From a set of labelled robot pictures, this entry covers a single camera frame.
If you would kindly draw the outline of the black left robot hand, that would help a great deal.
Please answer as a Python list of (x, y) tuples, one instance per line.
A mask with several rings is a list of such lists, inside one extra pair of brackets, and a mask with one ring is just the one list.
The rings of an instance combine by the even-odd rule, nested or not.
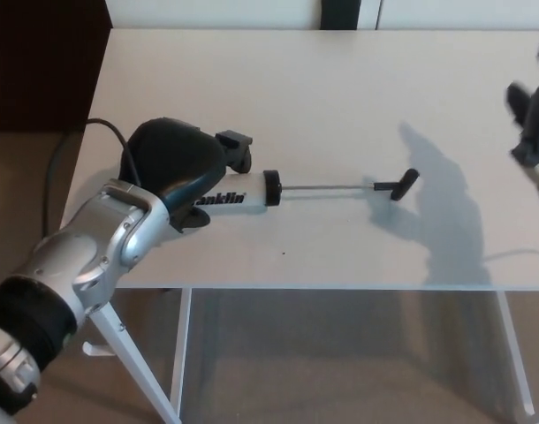
[(210, 217), (194, 203), (221, 181), (227, 168), (250, 171), (252, 142), (231, 130), (209, 135), (174, 118), (154, 118), (127, 141), (118, 178), (158, 197), (176, 231), (198, 229)]

